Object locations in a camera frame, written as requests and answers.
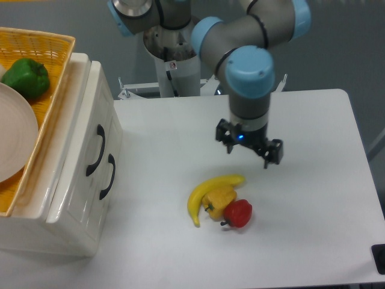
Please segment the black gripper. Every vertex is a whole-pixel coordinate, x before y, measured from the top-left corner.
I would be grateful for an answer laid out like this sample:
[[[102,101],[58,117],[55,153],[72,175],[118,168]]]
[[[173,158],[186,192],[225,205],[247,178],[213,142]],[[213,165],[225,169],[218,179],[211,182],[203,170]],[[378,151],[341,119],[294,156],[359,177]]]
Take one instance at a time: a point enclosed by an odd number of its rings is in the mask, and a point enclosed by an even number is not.
[[[226,147],[228,154],[236,145],[253,150],[264,159],[263,168],[270,164],[279,165],[283,158],[283,141],[268,140],[266,136],[268,123],[258,129],[246,130],[240,123],[236,125],[221,119],[215,129],[215,139]]]

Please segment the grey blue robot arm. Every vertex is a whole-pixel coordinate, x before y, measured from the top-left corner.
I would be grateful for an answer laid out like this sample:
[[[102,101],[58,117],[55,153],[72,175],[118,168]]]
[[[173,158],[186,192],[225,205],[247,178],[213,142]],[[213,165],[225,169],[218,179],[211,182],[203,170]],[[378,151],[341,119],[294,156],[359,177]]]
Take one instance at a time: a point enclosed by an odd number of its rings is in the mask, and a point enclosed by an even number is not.
[[[253,150],[265,164],[279,164],[283,142],[266,136],[270,94],[275,83],[269,48],[306,34],[306,1],[242,1],[245,15],[225,23],[197,19],[190,1],[108,1],[125,36],[143,35],[162,97],[197,96],[200,66],[207,65],[229,96],[230,119],[219,121],[215,138],[228,151]]]

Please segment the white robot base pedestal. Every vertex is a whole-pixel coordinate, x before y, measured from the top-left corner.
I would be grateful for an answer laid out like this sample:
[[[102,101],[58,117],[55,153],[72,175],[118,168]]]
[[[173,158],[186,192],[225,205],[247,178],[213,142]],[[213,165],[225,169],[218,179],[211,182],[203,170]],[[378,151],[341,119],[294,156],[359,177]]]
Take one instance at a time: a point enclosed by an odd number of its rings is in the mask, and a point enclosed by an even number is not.
[[[180,30],[158,25],[143,32],[144,46],[153,58],[160,97],[200,95],[201,62],[191,44],[196,20]]]

